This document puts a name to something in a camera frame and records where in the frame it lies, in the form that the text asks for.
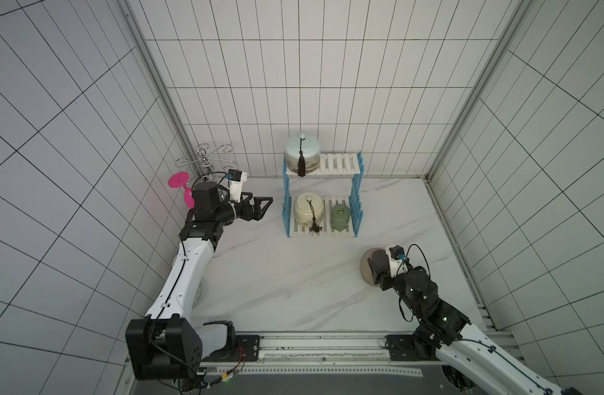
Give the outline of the brown clay tea canister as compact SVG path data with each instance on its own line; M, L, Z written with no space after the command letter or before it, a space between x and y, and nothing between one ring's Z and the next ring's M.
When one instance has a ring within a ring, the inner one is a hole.
M387 268L387 256L383 249L372 248L361 257L360 272L370 286L380 287L380 277Z

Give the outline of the small green tea canister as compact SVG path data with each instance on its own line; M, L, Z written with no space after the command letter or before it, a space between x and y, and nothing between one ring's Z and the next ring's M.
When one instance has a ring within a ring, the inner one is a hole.
M335 204L330 211L330 225L334 231L343 231L348 228L351 220L350 208L342 203Z

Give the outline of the pale blue tasselled tea canister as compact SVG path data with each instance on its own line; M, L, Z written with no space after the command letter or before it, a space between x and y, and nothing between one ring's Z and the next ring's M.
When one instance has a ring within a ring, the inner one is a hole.
M292 135L285 148L287 168L300 177L316 171L321 159L321 147L318 139L307 133Z

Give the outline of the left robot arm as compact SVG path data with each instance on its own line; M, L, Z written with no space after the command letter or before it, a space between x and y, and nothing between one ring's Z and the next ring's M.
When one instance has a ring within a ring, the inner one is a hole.
M211 321L196 328L193 302L225 226L237 220L260 221L272 197L244 192L239 181L227 186L208 181L195 184L194 206L179 234L173 268L153 305L125 331L132 370L137 380L190 380L211 355L234 356L238 347L230 321Z

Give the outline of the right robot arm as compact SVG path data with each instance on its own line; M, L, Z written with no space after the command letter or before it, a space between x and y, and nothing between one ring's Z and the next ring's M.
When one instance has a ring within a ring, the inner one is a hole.
M489 394L578 394L535 373L491 340L468 316L440 298L430 267L414 266L401 246L366 251L363 279L398 296L399 313L418 322L410 335L390 336L387 345L419 360L437 359L450 367L452 383L463 391L472 383Z

